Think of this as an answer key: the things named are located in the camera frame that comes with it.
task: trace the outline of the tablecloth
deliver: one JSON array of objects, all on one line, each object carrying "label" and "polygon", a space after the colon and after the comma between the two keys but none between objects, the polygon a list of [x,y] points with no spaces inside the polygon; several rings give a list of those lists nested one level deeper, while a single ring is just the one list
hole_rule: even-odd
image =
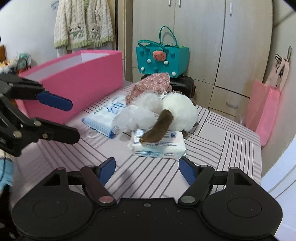
[{"label": "tablecloth", "polygon": [[[174,197],[176,200],[188,188],[179,172],[178,160],[133,156],[128,148],[130,135],[121,133],[114,139],[95,132],[81,119],[118,94],[127,94],[133,87],[124,87],[95,102],[67,125],[79,130],[78,143],[68,145],[55,141],[40,140],[32,143],[16,158],[16,180],[13,187],[12,205],[57,167],[67,171],[79,170],[85,165],[99,165],[109,157],[116,159],[116,171],[106,184],[109,192],[119,200],[125,198]],[[186,137],[187,157],[197,165],[207,164],[216,170],[227,171],[236,166],[254,181],[261,181],[261,146],[257,134],[251,130],[209,111],[198,109],[198,126]],[[83,193],[81,187],[72,190]],[[212,193],[225,188],[214,186]]]}]

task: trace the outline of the knit cardigan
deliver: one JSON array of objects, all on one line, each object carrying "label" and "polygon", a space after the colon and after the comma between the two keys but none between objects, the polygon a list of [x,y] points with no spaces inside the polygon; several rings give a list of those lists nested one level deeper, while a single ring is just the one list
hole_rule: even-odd
[{"label": "knit cardigan", "polygon": [[113,40],[113,29],[107,0],[59,0],[54,28],[54,46],[68,50],[89,46],[100,47]]}]

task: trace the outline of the patterned tablecloth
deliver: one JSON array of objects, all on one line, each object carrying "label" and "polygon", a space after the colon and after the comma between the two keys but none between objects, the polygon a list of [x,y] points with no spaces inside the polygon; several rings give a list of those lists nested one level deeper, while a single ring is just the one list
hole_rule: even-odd
[{"label": "patterned tablecloth", "polygon": [[[133,156],[128,148],[130,135],[121,133],[114,139],[94,133],[81,119],[118,94],[127,94],[133,84],[86,108],[68,125],[79,130],[81,139],[75,145],[40,140],[23,150],[16,158],[17,175],[12,204],[41,181],[53,169],[65,167],[79,170],[85,165],[99,165],[108,157],[116,159],[116,171],[106,184],[118,200],[126,198],[174,197],[178,199],[188,188],[179,172],[178,160]],[[251,130],[203,107],[197,106],[198,126],[192,129],[185,143],[187,157],[194,163],[207,164],[216,170],[227,171],[236,166],[258,184],[261,181],[261,146],[259,136]],[[224,189],[214,186],[212,192]],[[72,190],[82,193],[79,186]]]}]

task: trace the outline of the brown tail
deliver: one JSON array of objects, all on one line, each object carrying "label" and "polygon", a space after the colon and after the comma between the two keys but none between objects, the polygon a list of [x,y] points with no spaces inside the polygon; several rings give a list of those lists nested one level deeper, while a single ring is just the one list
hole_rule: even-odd
[{"label": "brown tail", "polygon": [[147,131],[141,138],[141,142],[156,143],[159,142],[168,131],[174,117],[169,110],[163,110],[157,122],[154,124],[152,129]]}]

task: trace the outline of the suitcase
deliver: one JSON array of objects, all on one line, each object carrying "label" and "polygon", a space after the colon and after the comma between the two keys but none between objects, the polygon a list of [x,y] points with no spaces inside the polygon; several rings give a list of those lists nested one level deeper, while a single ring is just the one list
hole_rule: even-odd
[{"label": "suitcase", "polygon": [[174,91],[181,92],[183,95],[186,95],[188,98],[193,98],[195,94],[195,84],[194,80],[188,76],[180,75],[177,78],[170,79],[170,85]]}]

